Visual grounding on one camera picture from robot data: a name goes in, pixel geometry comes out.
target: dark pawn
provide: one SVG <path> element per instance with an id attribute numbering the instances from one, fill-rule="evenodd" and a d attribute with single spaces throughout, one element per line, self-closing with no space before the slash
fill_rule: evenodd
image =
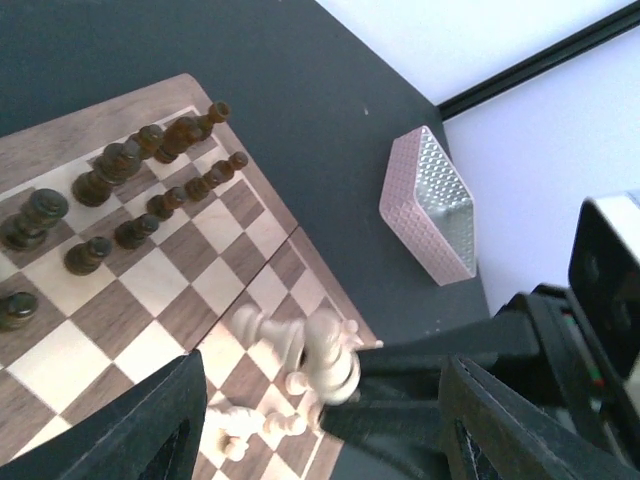
<path id="1" fill-rule="evenodd" d="M 38 310 L 38 299 L 18 292 L 0 300 L 0 330 L 12 331 L 26 326 Z"/>
<path id="2" fill-rule="evenodd" d="M 214 125 L 216 123 L 226 122 L 230 115 L 231 108 L 229 105 L 222 101 L 214 102 L 214 104 L 209 107 L 206 115 L 196 117 L 198 127 L 202 130 L 202 135 L 198 140 L 203 141 L 210 137 Z"/>
<path id="3" fill-rule="evenodd" d="M 0 240 L 12 250 L 34 250 L 42 245 L 53 228 L 69 211 L 66 198 L 55 190 L 42 188 L 29 196 L 20 213 L 0 225 Z"/>
<path id="4" fill-rule="evenodd" d="M 187 194 L 182 187 L 173 187 L 163 195 L 156 195 L 147 202 L 147 212 L 158 217 L 159 220 L 168 220 L 173 216 L 173 211 L 184 205 Z"/>
<path id="5" fill-rule="evenodd" d="M 153 155 L 160 163 L 171 163 L 202 137 L 202 130 L 193 117 L 180 117 L 164 132 L 162 145 Z"/>
<path id="6" fill-rule="evenodd" d="M 64 266 L 74 275 L 89 275 L 100 267 L 102 261 L 111 253 L 111 249 L 111 240 L 94 237 L 71 248 L 64 256 Z"/>
<path id="7" fill-rule="evenodd" d="M 135 250 L 144 244 L 149 235 L 158 230 L 157 217 L 145 213 L 135 220 L 128 220 L 116 228 L 116 243 L 126 250 Z"/>
<path id="8" fill-rule="evenodd" d="M 73 182 L 71 191 L 81 204 L 99 207 L 109 200 L 115 187 L 138 173 L 141 166 L 140 146 L 134 140 L 112 143 L 93 162 L 93 170 Z"/>
<path id="9" fill-rule="evenodd" d="M 158 147 L 162 145 L 164 132 L 158 125 L 147 125 L 129 138 L 140 147 L 140 160 L 146 160 L 153 157 Z"/>

